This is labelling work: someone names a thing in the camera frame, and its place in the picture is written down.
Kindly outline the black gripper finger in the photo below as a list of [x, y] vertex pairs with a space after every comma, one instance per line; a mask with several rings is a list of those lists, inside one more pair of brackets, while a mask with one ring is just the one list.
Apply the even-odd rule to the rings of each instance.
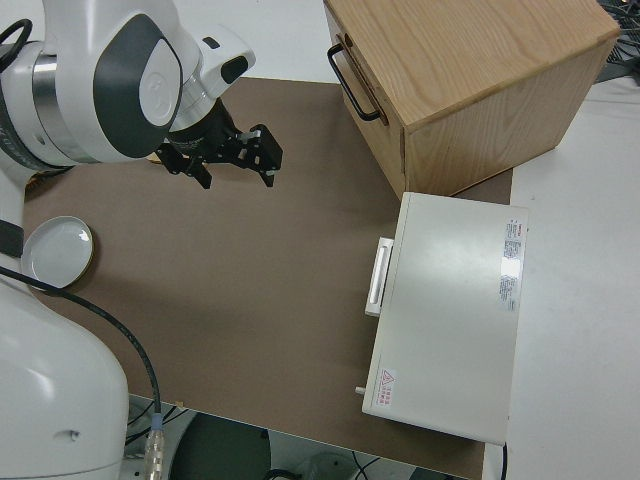
[[274, 185], [283, 150], [266, 125], [258, 124], [248, 132], [236, 134], [228, 140], [226, 149], [231, 164], [256, 172], [268, 188]]
[[196, 180], [203, 189], [211, 188], [212, 176], [199, 159], [183, 155], [170, 143], [160, 145], [155, 154], [170, 174], [184, 174]]

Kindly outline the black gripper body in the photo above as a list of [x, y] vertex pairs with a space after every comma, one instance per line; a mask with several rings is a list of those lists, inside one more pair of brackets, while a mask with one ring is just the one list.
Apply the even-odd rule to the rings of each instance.
[[188, 128], [170, 132], [168, 141], [181, 154], [218, 161], [222, 158], [227, 141], [234, 142], [240, 130], [222, 101], [216, 101], [212, 109]]

